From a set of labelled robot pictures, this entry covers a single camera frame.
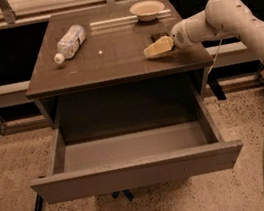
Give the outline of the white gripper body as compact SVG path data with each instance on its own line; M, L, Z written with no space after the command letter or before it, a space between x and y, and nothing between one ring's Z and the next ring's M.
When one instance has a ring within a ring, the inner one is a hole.
M185 49L186 47L190 47L194 45L194 42L190 39L189 35L187 34L187 21L183 19L182 21L175 24L172 27L170 36L174 41L175 47L178 49Z

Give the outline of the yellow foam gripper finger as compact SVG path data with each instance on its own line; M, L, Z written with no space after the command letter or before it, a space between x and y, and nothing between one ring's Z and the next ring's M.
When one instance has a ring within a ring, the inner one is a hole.
M174 46L174 41L171 37L161 36L155 43L150 44L145 50L144 55L147 57L157 56L162 53L171 51Z

